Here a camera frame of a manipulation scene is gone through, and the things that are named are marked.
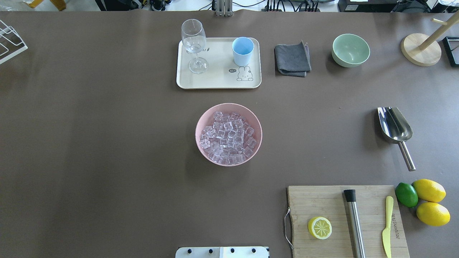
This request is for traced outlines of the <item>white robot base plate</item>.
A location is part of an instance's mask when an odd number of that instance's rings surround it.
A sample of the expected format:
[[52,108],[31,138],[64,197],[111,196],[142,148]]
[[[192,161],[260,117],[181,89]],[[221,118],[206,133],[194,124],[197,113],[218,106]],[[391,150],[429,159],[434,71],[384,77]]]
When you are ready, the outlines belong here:
[[182,247],[176,258],[269,258],[269,248],[263,246]]

